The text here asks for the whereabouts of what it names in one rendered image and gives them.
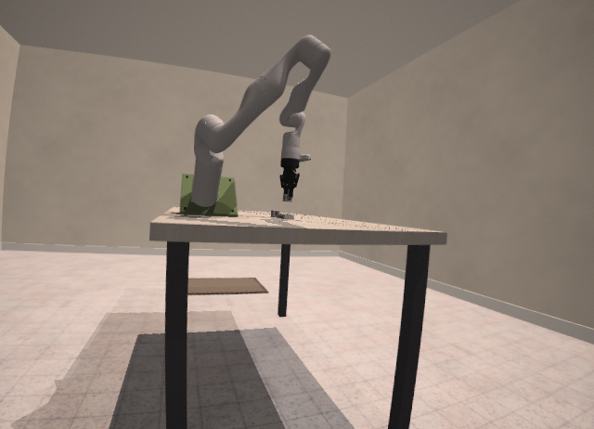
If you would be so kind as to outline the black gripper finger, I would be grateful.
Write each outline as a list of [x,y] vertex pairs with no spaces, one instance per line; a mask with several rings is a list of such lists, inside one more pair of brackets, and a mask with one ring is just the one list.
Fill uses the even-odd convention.
[[285,181],[286,172],[283,172],[283,175],[280,175],[280,184],[281,187],[284,188],[284,194],[288,194],[288,183]]
[[294,188],[297,187],[299,176],[300,176],[300,174],[296,173],[295,170],[293,170],[291,181],[289,181],[289,172],[286,172],[287,183],[288,183],[288,199],[293,198],[293,190],[294,190]]

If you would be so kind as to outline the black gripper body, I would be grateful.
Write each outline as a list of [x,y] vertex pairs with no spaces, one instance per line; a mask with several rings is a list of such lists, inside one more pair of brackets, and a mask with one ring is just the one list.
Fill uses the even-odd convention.
[[292,158],[283,158],[281,159],[281,164],[280,166],[282,168],[284,168],[283,172],[289,172],[289,181],[291,181],[292,178],[292,174],[293,174],[293,170],[299,168],[299,161],[298,159],[292,159]]

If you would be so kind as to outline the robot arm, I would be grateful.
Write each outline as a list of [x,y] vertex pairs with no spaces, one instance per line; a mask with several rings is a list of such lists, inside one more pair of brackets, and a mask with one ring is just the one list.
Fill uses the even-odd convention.
[[248,86],[239,110],[228,122],[224,123],[212,114],[205,115],[199,120],[194,138],[196,162],[192,183],[192,202],[202,207],[209,207],[217,202],[224,164],[222,151],[226,150],[263,111],[282,96],[289,73],[299,61],[310,69],[310,73],[306,79],[293,87],[290,100],[280,113],[281,125],[295,127],[295,131],[283,135],[281,159],[292,158],[300,162],[311,160],[310,155],[300,154],[300,136],[305,122],[303,111],[312,90],[329,62],[330,54],[330,49],[326,45],[313,35],[306,35]]

